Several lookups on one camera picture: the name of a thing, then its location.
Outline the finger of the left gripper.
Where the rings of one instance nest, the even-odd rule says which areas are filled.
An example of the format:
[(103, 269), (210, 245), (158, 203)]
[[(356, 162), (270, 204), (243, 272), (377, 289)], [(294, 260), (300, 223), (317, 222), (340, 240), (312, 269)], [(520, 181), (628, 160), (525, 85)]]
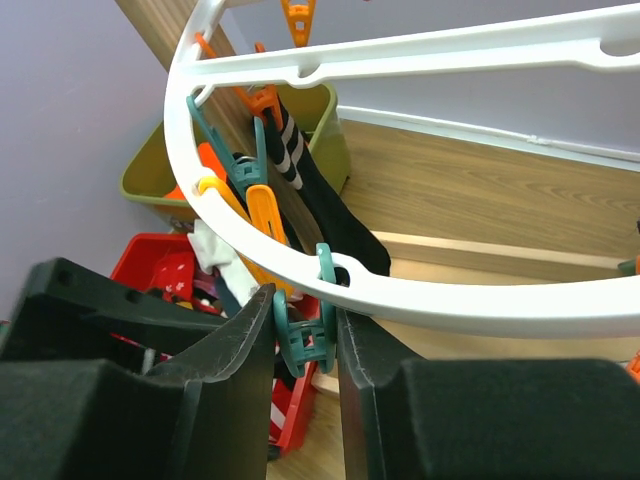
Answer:
[(173, 356), (225, 322), (54, 258), (31, 267), (1, 340), (1, 359), (137, 363), (141, 348)]

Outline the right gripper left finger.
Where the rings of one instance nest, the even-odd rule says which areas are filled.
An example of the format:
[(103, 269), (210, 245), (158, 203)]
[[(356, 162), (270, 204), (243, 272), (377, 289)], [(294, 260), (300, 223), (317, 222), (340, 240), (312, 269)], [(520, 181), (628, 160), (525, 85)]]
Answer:
[(95, 321), (26, 302), (1, 343), (5, 479), (262, 479), (273, 287), (141, 374)]

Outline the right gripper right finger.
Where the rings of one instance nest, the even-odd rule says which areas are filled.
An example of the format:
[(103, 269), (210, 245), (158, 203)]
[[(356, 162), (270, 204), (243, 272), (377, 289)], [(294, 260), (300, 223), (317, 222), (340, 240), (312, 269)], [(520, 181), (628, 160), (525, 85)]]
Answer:
[(594, 358), (430, 360), (339, 311), (350, 479), (635, 479), (639, 385)]

